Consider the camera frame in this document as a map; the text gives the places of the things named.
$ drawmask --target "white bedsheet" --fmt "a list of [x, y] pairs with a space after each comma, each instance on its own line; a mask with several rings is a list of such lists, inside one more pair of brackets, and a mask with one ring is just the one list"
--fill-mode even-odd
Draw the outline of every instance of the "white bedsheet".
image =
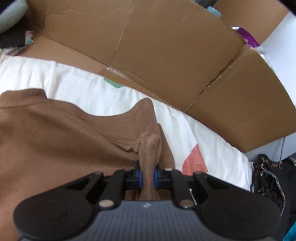
[[[117, 115], [147, 97], [129, 87], [115, 88], [102, 76], [54, 61], [0, 56], [0, 93], [26, 88], [42, 88], [48, 98], [71, 102], [92, 115]], [[198, 144], [208, 174], [250, 190], [252, 165], [242, 152], [195, 119], [151, 100], [177, 169], [182, 170]]]

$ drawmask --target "silver rivet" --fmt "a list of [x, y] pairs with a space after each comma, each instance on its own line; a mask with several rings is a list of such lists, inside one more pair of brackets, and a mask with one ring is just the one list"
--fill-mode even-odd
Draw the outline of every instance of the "silver rivet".
[[110, 199], [105, 199], [99, 202], [100, 207], [112, 207], [114, 205], [114, 202]]
[[183, 208], [189, 208], [194, 206], [194, 202], [189, 199], [184, 199], [180, 201], [180, 206]]

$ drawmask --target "white wall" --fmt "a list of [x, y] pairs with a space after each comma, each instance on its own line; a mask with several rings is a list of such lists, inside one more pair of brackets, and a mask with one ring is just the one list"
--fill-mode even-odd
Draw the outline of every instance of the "white wall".
[[271, 65], [296, 105], [296, 16], [293, 13], [282, 20], [262, 44]]

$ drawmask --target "cardboard flap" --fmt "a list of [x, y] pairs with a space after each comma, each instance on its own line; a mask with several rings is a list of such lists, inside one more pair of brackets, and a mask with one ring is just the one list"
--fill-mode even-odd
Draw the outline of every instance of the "cardboard flap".
[[44, 35], [110, 66], [134, 0], [47, 0]]
[[243, 152], [296, 131], [296, 109], [274, 72], [245, 48], [186, 111]]
[[296, 132], [296, 109], [273, 71], [191, 0], [46, 1], [46, 37], [115, 69], [241, 151]]
[[112, 67], [183, 110], [244, 44], [191, 0], [137, 0]]

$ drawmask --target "brown fabric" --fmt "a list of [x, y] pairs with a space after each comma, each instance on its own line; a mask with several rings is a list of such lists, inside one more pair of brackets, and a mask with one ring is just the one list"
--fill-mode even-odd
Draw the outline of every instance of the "brown fabric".
[[121, 115], [99, 117], [47, 99], [40, 89], [4, 92], [0, 96], [1, 241], [18, 239], [12, 214], [23, 199], [94, 171], [112, 175], [134, 168], [138, 159], [143, 171], [139, 198], [159, 198], [153, 169], [157, 163], [162, 168], [175, 166], [151, 100], [143, 99]]

